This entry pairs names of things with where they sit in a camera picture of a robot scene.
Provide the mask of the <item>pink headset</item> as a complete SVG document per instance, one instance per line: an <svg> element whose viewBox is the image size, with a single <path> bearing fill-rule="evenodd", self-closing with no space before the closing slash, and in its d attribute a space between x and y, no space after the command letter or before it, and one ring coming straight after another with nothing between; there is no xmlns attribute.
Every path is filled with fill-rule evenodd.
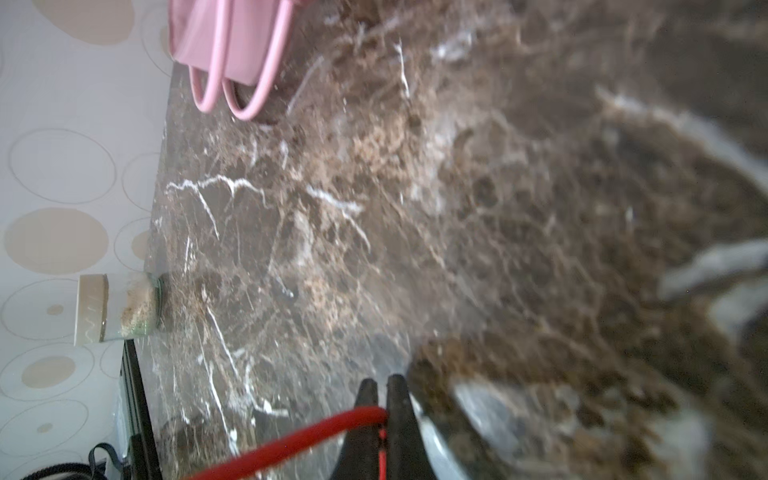
<svg viewBox="0 0 768 480"><path fill-rule="evenodd" d="M254 119L280 70L303 1L221 0L168 3L169 50L188 67L196 107L208 113L224 96L239 120Z"/></svg>

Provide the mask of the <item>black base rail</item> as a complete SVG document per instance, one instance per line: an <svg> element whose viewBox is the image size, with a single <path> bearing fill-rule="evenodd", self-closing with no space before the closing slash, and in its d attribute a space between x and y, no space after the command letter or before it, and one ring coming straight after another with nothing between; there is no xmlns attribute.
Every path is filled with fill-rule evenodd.
<svg viewBox="0 0 768 480"><path fill-rule="evenodd" d="M123 344L120 382L121 413L127 435L125 464L130 471L127 479L162 480L162 469L133 340L126 340Z"/></svg>

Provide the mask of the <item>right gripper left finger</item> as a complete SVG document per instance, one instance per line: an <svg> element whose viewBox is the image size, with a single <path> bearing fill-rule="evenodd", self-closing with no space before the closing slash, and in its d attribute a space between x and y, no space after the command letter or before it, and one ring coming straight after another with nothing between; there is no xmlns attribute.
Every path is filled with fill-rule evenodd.
<svg viewBox="0 0 768 480"><path fill-rule="evenodd" d="M378 407L378 386L364 379L358 389L354 408ZM339 456L329 479L375 480L380 477L380 429L384 421L355 427L345 433Z"/></svg>

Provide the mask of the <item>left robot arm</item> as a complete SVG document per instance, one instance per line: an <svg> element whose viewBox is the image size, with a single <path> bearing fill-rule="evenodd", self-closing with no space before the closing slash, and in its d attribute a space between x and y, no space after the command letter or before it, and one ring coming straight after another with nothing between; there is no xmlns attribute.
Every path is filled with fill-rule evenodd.
<svg viewBox="0 0 768 480"><path fill-rule="evenodd" d="M96 452L98 450L103 450L106 453L107 461L96 461ZM55 464L38 469L22 477L22 480L128 480L133 478L132 466L120 457L117 450L111 444L101 442L89 451L87 463L67 462Z"/></svg>

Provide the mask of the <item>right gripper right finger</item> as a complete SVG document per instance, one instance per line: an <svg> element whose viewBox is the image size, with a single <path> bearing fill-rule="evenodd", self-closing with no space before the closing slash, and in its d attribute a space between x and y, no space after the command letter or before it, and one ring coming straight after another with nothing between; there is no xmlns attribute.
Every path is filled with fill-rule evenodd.
<svg viewBox="0 0 768 480"><path fill-rule="evenodd" d="M387 381L386 479L436 480L404 376Z"/></svg>

